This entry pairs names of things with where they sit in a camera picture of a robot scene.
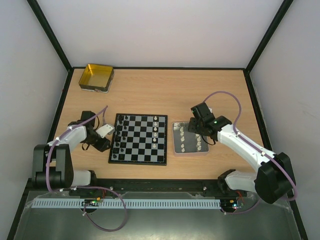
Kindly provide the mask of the grey tray with pink rim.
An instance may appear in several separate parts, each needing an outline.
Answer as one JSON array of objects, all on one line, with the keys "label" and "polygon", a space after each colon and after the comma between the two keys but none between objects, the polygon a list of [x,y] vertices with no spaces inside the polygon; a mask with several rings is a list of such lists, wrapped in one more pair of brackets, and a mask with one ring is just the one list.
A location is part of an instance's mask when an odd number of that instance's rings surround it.
[{"label": "grey tray with pink rim", "polygon": [[[180,128],[184,129],[184,136],[180,135]],[[177,156],[186,155],[205,155],[209,152],[209,144],[206,143],[201,135],[193,132],[189,132],[188,121],[178,121],[172,123],[172,140],[173,151]]]}]

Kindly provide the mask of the yellow metal tin box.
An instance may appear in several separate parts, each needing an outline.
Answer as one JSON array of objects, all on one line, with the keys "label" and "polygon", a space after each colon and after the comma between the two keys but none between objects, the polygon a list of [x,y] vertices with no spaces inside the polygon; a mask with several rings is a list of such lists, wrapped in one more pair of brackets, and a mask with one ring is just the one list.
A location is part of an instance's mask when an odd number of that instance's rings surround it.
[{"label": "yellow metal tin box", "polygon": [[84,91],[108,93],[114,74],[112,66],[89,63],[85,67],[78,84]]}]

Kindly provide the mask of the black white chess board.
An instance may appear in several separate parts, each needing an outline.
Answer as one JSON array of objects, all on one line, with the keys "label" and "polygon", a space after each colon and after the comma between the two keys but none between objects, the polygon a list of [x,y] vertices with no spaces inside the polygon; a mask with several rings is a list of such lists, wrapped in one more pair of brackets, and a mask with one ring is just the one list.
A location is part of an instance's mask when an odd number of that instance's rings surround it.
[{"label": "black white chess board", "polygon": [[[119,115],[123,116],[120,141],[115,141]],[[166,166],[168,116],[161,114],[117,113],[108,163]]]}]

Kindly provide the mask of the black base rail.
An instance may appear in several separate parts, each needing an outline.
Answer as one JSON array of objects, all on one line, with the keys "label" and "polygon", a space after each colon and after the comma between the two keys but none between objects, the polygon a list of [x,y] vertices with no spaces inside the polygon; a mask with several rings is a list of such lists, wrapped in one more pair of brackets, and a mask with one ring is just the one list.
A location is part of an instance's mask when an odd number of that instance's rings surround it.
[{"label": "black base rail", "polygon": [[105,187],[118,194],[134,193],[189,193],[193,196],[214,197],[227,199],[246,197],[248,194],[243,190],[225,190],[219,188],[217,179],[113,179],[99,178],[94,186]]}]

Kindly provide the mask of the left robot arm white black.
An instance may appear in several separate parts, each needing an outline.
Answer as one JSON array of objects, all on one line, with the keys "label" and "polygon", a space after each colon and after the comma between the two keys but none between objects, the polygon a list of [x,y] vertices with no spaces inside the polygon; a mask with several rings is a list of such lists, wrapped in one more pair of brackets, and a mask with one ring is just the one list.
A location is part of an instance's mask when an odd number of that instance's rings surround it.
[{"label": "left robot arm white black", "polygon": [[115,131],[113,125],[102,120],[102,126],[96,124],[98,115],[92,111],[83,111],[77,121],[68,124],[60,136],[46,144],[38,144],[33,150],[32,186],[46,188],[52,192],[70,187],[89,186],[94,182],[92,170],[75,170],[71,153],[78,145],[94,147],[104,152],[111,147],[107,135]]}]

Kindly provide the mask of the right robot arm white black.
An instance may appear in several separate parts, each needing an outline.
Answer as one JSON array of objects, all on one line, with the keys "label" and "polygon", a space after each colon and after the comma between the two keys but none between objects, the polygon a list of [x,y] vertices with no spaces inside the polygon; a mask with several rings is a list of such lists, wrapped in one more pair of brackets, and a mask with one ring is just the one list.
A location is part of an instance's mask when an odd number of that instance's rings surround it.
[{"label": "right robot arm white black", "polygon": [[273,204],[296,186],[288,155],[268,150],[241,133],[224,116],[215,117],[206,103],[191,108],[188,130],[219,142],[242,157],[253,172],[230,169],[219,176],[218,191],[229,196],[235,190],[256,193],[263,201]]}]

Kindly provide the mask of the black enclosure frame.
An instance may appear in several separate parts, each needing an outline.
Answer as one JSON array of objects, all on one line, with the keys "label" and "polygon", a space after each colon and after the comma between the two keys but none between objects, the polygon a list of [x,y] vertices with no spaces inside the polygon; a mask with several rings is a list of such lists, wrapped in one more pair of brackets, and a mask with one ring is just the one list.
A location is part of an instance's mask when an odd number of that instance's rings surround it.
[{"label": "black enclosure frame", "polygon": [[[202,101],[290,157],[307,237],[320,237],[320,3],[295,0],[256,63],[280,0],[41,0],[63,63],[29,3],[0,3],[0,237],[32,175],[33,150],[82,111],[188,121]],[[112,66],[108,93],[82,90],[87,64]]]}]

